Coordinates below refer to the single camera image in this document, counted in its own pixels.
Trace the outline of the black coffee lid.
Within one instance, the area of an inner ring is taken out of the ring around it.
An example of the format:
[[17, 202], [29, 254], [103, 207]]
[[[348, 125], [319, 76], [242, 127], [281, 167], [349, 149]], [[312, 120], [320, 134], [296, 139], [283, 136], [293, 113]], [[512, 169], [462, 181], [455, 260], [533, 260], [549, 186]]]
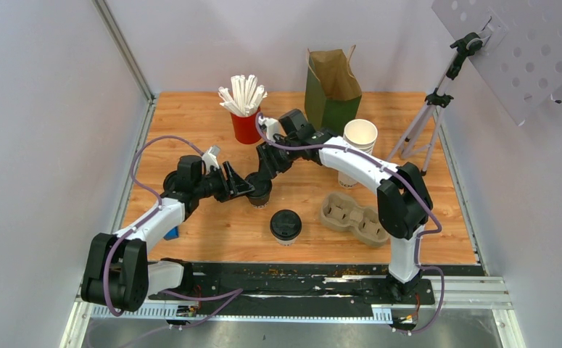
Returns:
[[258, 173], [253, 172], [245, 178], [245, 181], [254, 187], [254, 190], [246, 195], [247, 198], [263, 199], [269, 197], [273, 187], [271, 179], [260, 178]]
[[276, 239], [293, 239], [302, 232], [302, 220], [293, 210], [279, 210], [272, 215], [269, 228]]

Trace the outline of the green paper bag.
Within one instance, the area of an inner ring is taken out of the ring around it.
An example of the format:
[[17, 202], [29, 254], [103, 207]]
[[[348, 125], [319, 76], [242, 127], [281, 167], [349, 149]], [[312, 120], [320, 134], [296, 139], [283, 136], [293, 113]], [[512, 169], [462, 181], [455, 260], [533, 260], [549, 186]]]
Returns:
[[356, 46], [307, 52], [305, 114], [318, 130], [327, 128], [338, 136], [354, 120], [363, 95], [350, 66]]

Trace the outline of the white paper cup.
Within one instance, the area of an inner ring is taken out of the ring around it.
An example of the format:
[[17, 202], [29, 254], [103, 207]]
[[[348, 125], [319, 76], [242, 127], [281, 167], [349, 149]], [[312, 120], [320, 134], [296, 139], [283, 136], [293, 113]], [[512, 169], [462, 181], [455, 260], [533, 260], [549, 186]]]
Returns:
[[282, 246], [290, 246], [296, 241], [296, 238], [293, 238], [293, 239], [276, 239], [276, 240]]

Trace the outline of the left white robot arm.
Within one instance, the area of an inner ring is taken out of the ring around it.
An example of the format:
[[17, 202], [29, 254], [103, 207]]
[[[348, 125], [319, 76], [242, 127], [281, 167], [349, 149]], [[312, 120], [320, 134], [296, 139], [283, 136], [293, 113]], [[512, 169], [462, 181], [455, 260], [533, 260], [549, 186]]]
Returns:
[[148, 253], [191, 216], [201, 199], [227, 202], [252, 193], [255, 187], [229, 162], [206, 169], [200, 156], [187, 155], [166, 176], [163, 189], [160, 202], [134, 223], [92, 239], [80, 288], [82, 300], [116, 312], [135, 312], [148, 296], [164, 290], [177, 299], [188, 299], [196, 283], [192, 266], [172, 258], [151, 262]]

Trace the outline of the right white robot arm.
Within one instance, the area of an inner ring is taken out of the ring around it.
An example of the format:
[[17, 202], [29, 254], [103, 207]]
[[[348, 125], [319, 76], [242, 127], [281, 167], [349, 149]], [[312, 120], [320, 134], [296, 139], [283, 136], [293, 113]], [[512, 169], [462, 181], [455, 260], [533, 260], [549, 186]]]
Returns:
[[379, 222], [392, 238], [388, 295], [400, 303], [413, 297], [420, 273], [417, 239], [434, 218], [420, 170], [410, 162], [396, 165], [367, 154], [327, 128], [317, 130], [298, 109], [279, 119], [257, 113], [255, 129], [263, 140], [256, 148], [257, 183], [273, 180], [296, 160], [307, 160], [349, 176], [376, 195]]

